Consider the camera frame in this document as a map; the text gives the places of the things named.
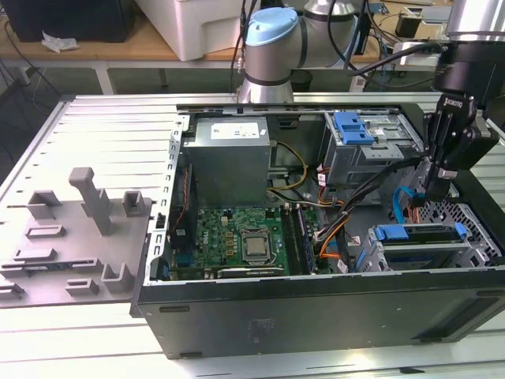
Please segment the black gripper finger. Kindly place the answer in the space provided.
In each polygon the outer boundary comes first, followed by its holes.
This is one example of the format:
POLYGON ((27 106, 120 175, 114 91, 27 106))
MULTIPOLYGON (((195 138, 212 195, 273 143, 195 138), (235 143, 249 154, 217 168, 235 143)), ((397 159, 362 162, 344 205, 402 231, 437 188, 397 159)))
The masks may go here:
POLYGON ((436 199, 443 200, 459 171, 472 168, 498 141, 497 132, 476 126, 449 133, 436 155, 436 199))
POLYGON ((433 112, 425 115, 425 128, 427 137, 427 157, 430 163, 428 173, 424 181, 425 197, 427 200, 439 200, 438 166, 436 164, 436 153, 438 150, 437 134, 440 126, 440 112, 433 112))

